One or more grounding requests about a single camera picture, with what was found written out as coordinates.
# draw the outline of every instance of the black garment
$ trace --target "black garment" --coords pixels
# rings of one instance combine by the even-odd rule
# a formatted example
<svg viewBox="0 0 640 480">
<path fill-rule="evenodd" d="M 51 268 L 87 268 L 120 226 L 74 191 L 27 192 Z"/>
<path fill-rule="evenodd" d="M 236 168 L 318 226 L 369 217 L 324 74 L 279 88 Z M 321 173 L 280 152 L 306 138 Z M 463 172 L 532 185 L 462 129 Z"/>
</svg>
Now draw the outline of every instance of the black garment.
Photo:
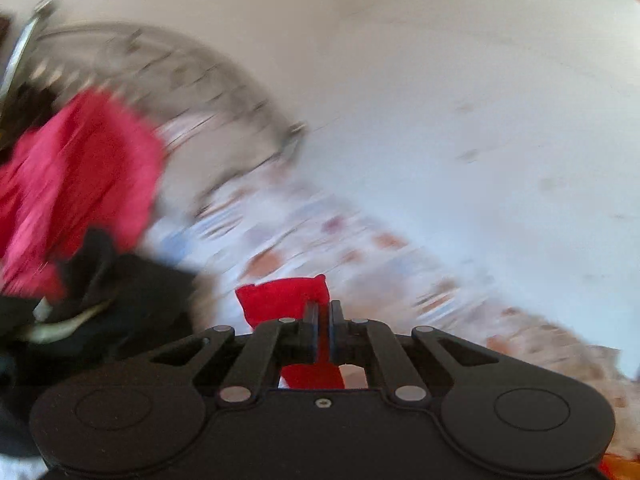
<svg viewBox="0 0 640 480">
<path fill-rule="evenodd" d="M 103 231 L 90 229 L 82 248 L 58 269 L 70 299 L 53 305 L 46 323 L 110 303 L 67 338 L 34 344 L 12 335 L 33 324 L 38 300 L 0 298 L 0 453 L 38 454 L 28 431 L 29 412 L 48 386 L 193 333 L 187 312 L 194 275 L 134 254 L 117 256 Z"/>
<path fill-rule="evenodd" d="M 2 111 L 0 118 L 0 164 L 11 158 L 16 140 L 26 130 L 44 126 L 55 115 L 55 100 L 56 95 L 46 88 L 39 90 L 28 83 L 18 88 L 14 101 Z"/>
</svg>

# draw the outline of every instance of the pink garment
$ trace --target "pink garment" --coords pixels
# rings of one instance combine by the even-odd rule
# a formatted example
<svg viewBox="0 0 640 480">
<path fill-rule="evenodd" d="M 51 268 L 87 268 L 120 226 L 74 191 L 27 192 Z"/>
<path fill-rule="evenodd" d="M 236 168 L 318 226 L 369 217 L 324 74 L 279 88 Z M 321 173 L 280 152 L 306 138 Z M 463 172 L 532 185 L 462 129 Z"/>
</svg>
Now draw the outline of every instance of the pink garment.
<svg viewBox="0 0 640 480">
<path fill-rule="evenodd" d="M 89 226 L 109 232 L 120 251 L 132 250 L 161 172 L 153 128 L 105 93 L 82 92 L 25 133 L 0 167 L 4 293 L 60 298 L 53 263 L 80 248 Z"/>
</svg>

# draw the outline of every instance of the clothing pile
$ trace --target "clothing pile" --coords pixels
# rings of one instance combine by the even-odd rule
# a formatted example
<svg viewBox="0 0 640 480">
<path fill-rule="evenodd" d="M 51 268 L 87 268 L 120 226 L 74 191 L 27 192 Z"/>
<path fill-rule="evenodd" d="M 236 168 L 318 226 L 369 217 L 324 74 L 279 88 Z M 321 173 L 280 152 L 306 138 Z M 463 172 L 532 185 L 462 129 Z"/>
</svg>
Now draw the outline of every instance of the clothing pile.
<svg viewBox="0 0 640 480">
<path fill-rule="evenodd" d="M 131 253 L 162 162 L 151 126 L 86 91 L 0 166 L 0 453 L 38 454 L 28 416 L 48 386 L 192 333 L 194 276 Z"/>
</svg>

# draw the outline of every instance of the patterned fabric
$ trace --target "patterned fabric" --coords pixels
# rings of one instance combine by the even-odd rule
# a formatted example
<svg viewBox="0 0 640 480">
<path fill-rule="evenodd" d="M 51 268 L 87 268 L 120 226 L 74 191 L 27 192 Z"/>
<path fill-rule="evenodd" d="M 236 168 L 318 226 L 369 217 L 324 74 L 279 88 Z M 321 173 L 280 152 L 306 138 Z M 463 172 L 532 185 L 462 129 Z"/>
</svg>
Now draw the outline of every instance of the patterned fabric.
<svg viewBox="0 0 640 480">
<path fill-rule="evenodd" d="M 379 319 L 396 333 L 436 326 L 591 384 L 616 412 L 609 451 L 628 458 L 640 452 L 640 392 L 617 372 L 617 351 L 587 346 L 541 317 L 501 306 L 482 286 L 462 283 L 424 250 L 301 182 L 279 161 L 215 191 L 194 225 L 159 219 L 143 249 L 199 272 L 199 329 L 229 324 L 250 332 L 238 286 L 325 274 L 346 317 Z M 366 386 L 359 368 L 342 372 L 347 387 Z"/>
</svg>

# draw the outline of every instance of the red cloth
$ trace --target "red cloth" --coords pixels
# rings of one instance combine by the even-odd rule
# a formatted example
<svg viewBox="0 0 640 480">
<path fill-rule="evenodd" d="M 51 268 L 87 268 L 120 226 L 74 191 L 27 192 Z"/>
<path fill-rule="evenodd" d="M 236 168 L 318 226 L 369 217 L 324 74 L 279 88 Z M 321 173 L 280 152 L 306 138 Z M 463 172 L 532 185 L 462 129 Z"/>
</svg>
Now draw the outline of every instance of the red cloth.
<svg viewBox="0 0 640 480">
<path fill-rule="evenodd" d="M 616 480 L 616 477 L 613 475 L 613 473 L 611 472 L 611 469 L 609 468 L 607 463 L 604 461 L 604 459 L 600 461 L 600 465 L 598 466 L 598 469 L 600 470 L 601 473 L 603 473 L 604 476 L 609 478 L 609 480 Z"/>
<path fill-rule="evenodd" d="M 326 326 L 329 290 L 322 274 L 315 278 L 287 278 L 261 285 L 241 286 L 236 290 L 236 296 L 252 328 L 263 321 L 281 317 L 302 319 L 308 301 L 320 306 L 320 326 Z M 285 366 L 282 376 L 291 388 L 344 388 L 340 368 L 329 363 L 329 343 L 324 331 L 321 331 L 318 339 L 318 362 L 313 365 Z"/>
<path fill-rule="evenodd" d="M 0 167 L 0 257 L 4 292 L 59 299 L 53 262 L 82 245 L 89 226 L 120 251 L 145 229 L 162 171 L 153 128 L 108 94 L 86 91 Z"/>
</svg>

